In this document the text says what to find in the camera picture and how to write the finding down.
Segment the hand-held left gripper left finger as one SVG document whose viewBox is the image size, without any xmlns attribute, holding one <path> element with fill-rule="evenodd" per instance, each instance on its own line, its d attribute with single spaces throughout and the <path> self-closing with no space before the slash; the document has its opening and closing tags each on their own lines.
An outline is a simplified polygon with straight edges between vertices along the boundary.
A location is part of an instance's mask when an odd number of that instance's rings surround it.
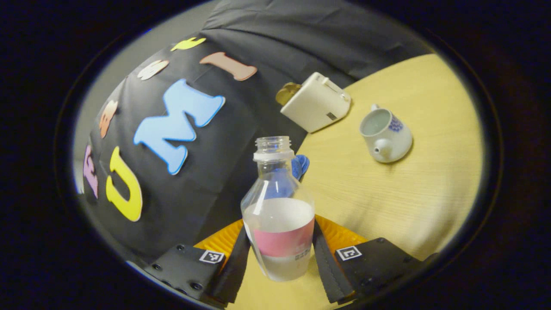
<svg viewBox="0 0 551 310">
<path fill-rule="evenodd" d="M 144 270 L 181 295 L 225 308 L 236 301 L 249 250 L 250 242 L 240 219 L 195 245 L 174 245 Z"/>
</svg>

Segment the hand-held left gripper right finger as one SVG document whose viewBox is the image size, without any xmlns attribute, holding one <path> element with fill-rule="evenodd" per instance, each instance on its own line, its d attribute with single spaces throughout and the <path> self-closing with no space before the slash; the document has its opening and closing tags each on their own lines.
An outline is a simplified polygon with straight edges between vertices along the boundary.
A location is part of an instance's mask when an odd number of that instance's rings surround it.
<svg viewBox="0 0 551 310">
<path fill-rule="evenodd" d="M 369 241 L 318 214 L 313 247 L 319 277 L 331 304 L 371 298 L 400 284 L 437 257 L 433 253 L 419 260 L 386 238 Z"/>
</svg>

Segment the clear pink-label water bottle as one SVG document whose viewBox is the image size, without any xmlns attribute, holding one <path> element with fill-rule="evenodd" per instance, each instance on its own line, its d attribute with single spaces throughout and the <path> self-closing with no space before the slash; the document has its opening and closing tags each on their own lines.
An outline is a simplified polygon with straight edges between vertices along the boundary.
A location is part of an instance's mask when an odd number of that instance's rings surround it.
<svg viewBox="0 0 551 310">
<path fill-rule="evenodd" d="M 241 200 L 245 231 L 264 275 L 293 281 L 308 269 L 314 201 L 299 181 L 302 167 L 288 136 L 260 137 L 255 145 L 257 178 Z"/>
</svg>

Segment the white blue-patterned teacup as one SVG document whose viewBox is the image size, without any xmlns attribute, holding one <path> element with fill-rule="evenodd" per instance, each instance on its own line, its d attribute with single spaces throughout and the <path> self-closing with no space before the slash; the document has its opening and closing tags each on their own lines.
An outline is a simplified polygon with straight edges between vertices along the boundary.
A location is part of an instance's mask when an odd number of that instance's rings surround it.
<svg viewBox="0 0 551 310">
<path fill-rule="evenodd" d="M 407 125 L 393 112 L 377 104 L 372 104 L 370 112 L 360 122 L 359 133 L 370 156 L 380 163 L 399 161 L 413 144 Z"/>
</svg>

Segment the black backdrop cloth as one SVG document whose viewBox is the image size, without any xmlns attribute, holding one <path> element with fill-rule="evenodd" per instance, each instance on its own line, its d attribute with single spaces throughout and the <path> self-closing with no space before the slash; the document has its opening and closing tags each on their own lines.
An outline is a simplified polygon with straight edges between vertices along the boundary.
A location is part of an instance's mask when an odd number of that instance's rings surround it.
<svg viewBox="0 0 551 310">
<path fill-rule="evenodd" d="M 432 54 L 419 35 L 355 0 L 220 0 L 201 30 L 128 73 L 102 136 L 95 118 L 83 177 L 89 216 L 145 264 L 241 218 L 257 178 L 255 140 L 307 132 L 276 93 L 318 72 L 344 88 Z"/>
</svg>

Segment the blue folded towel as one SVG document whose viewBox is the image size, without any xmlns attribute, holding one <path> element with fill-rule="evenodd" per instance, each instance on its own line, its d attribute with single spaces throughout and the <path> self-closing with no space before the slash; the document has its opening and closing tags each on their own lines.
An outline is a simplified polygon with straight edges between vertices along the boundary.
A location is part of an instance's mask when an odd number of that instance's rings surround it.
<svg viewBox="0 0 551 310">
<path fill-rule="evenodd" d="M 295 155 L 291 160 L 291 173 L 295 179 L 301 181 L 310 165 L 308 157 L 305 155 Z"/>
</svg>

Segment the cream toaster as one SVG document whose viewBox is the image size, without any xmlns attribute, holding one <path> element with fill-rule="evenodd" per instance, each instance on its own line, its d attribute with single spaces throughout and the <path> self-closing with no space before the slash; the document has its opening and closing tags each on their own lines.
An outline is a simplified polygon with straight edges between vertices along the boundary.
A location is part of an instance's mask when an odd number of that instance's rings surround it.
<svg viewBox="0 0 551 310">
<path fill-rule="evenodd" d="M 281 113 L 305 131 L 323 129 L 350 111 L 351 95 L 321 73 L 314 72 L 301 85 Z"/>
</svg>

